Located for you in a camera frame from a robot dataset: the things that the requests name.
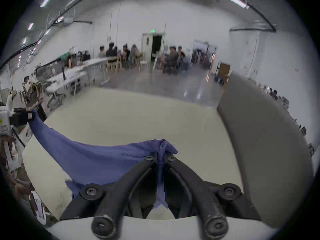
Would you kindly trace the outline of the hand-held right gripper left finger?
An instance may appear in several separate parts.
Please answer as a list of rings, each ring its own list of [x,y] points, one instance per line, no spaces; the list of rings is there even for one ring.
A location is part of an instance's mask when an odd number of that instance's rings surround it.
[[[148,155],[118,181],[90,183],[69,203],[60,221],[93,217],[92,233],[99,239],[118,239],[124,215],[146,219],[157,200],[157,156]]]

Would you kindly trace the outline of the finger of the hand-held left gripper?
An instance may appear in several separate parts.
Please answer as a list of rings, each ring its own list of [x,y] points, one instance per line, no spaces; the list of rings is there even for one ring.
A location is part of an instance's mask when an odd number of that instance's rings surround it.
[[[35,118],[32,110],[14,109],[10,116],[10,125],[14,127],[24,126]]]

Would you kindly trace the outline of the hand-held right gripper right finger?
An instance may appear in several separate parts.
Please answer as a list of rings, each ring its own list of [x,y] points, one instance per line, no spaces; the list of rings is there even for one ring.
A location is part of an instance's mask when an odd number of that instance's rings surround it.
[[[224,238],[229,230],[227,217],[261,221],[238,185],[204,181],[172,154],[165,154],[163,179],[168,208],[176,219],[197,216],[203,239]]]

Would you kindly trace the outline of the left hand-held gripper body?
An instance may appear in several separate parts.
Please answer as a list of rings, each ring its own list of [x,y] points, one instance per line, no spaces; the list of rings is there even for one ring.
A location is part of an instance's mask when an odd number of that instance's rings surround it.
[[[10,123],[12,115],[13,111],[10,107],[0,107],[0,135],[12,135],[12,125]]]

